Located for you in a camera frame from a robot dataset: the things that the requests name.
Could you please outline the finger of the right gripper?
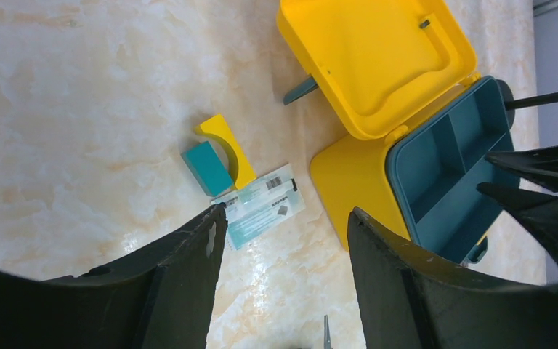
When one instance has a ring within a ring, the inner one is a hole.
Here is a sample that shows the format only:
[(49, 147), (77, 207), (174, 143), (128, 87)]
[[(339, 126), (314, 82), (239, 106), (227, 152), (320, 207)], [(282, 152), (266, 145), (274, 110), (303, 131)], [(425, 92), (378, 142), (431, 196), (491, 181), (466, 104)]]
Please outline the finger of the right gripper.
[(510, 214), (558, 266), (558, 196), (489, 182), (478, 184), (477, 190)]
[(496, 167), (558, 193), (558, 145), (528, 151), (490, 151), (485, 159)]

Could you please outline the black handled scissors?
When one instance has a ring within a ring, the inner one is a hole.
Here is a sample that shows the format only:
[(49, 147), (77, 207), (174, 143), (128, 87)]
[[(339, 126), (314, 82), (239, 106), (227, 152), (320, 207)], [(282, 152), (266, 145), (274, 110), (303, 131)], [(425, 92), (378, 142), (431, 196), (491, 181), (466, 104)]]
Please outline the black handled scissors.
[(332, 349), (331, 345), (331, 334), (330, 334), (330, 327), (329, 327), (329, 320), (328, 316), (324, 315), (323, 317), (323, 348), (324, 349)]

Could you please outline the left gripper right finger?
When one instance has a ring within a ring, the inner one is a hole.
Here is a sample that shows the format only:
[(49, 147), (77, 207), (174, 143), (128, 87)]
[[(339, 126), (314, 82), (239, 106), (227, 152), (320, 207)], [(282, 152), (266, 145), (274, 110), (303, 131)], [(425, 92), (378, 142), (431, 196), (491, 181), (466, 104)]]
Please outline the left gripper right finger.
[(368, 348), (558, 348), (558, 284), (464, 268), (360, 208), (347, 237)]

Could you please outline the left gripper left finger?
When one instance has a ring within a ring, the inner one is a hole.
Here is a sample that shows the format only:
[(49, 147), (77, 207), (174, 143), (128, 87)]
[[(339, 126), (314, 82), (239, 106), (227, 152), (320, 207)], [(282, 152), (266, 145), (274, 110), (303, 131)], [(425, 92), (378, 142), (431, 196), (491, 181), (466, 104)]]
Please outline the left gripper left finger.
[(0, 271), (0, 348), (204, 348), (227, 232), (214, 204), (78, 276)]

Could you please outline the yellow plastic medicine box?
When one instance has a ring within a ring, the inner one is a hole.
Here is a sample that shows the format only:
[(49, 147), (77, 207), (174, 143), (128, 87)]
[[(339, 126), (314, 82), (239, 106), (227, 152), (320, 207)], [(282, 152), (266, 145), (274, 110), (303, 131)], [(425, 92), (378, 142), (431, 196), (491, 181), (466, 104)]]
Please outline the yellow plastic medicine box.
[(409, 238), (391, 186), (391, 148), (479, 79), (477, 56), (444, 1), (282, 1), (277, 26), (347, 135), (316, 154), (310, 174), (342, 246), (359, 207)]

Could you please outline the teal divided tray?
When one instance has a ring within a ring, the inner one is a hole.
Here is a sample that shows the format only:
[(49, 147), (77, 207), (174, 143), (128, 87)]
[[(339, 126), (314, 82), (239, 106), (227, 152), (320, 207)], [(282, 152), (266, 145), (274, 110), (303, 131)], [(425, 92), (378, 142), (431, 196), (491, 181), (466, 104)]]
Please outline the teal divided tray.
[(500, 81), (485, 76), (390, 148), (386, 170), (411, 241), (456, 263), (478, 263), (501, 207), (477, 186), (518, 188), (520, 179), (490, 164), (490, 151), (513, 151)]

